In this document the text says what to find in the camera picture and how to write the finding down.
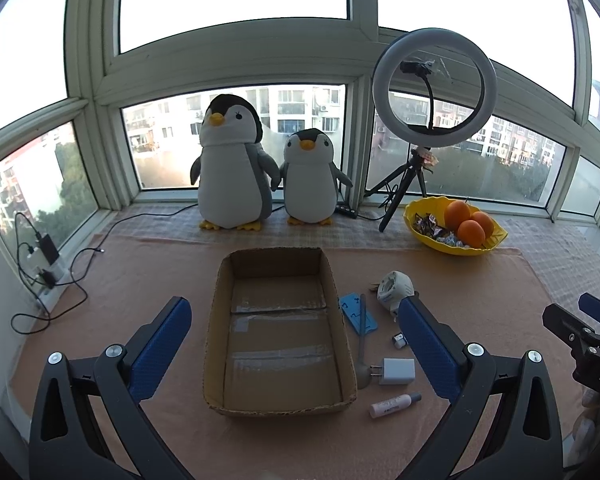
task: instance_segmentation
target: small white bottle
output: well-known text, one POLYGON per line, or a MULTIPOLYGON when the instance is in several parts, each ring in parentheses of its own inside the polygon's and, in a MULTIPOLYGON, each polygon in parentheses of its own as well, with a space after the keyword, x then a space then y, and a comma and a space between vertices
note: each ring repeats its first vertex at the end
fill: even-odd
POLYGON ((422 394, 401 395, 393 399, 376 402, 369 406, 369 415, 372 418, 389 415, 389 413, 399 412, 411 406, 414 402, 418 402, 422 398, 422 394))

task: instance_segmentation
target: cardboard box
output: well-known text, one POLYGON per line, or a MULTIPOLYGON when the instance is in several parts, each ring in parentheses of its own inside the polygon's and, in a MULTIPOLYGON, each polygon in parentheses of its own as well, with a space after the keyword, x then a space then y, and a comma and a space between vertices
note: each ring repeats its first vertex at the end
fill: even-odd
POLYGON ((327 257, 319 248, 235 251, 221 263, 203 394, 223 415, 335 412, 356 376, 327 257))

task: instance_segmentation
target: sky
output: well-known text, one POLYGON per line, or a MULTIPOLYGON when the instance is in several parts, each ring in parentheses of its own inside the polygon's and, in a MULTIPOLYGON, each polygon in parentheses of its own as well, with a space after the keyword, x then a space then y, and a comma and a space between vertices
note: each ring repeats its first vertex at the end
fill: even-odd
MULTIPOLYGON (((0 128, 66 97, 65 0, 9 0, 0 14, 0 128)), ((600 19, 586 7, 593 75, 600 19)), ((347 0, 122 0, 122 51, 224 22, 283 16, 346 18, 347 0)), ((379 25, 443 27, 571 105, 573 37, 566 0, 378 0, 379 25)))

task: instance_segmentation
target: orange fruit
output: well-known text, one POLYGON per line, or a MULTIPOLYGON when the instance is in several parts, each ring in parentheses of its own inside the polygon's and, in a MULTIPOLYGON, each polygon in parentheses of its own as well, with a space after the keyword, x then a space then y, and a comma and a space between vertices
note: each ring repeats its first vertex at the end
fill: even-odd
POLYGON ((471 220, 475 220, 480 224, 482 230, 484 231, 485 238, 489 238, 493 234, 493 220, 487 213, 483 213, 482 211, 476 211, 471 215, 471 220))
POLYGON ((463 244, 467 244, 474 249, 480 249, 485 240, 484 230, 475 220, 462 222, 456 236, 463 244))
POLYGON ((454 200, 445 209, 445 227, 450 231, 456 231, 460 224, 471 218, 471 210, 466 202, 454 200))

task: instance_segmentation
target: penguin plush toy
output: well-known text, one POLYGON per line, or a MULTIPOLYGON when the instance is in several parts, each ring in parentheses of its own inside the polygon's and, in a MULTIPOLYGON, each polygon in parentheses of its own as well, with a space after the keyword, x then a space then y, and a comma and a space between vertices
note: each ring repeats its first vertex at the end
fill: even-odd
POLYGON ((333 163, 331 139, 317 128, 302 130, 287 139, 280 176, 285 179, 289 224, 331 224, 338 201, 338 181, 353 186, 333 163))
POLYGON ((259 231, 271 214, 280 172, 261 140, 262 123, 247 100, 220 94, 211 101, 200 127, 202 153, 190 171, 192 186, 200 177, 201 228, 259 231))

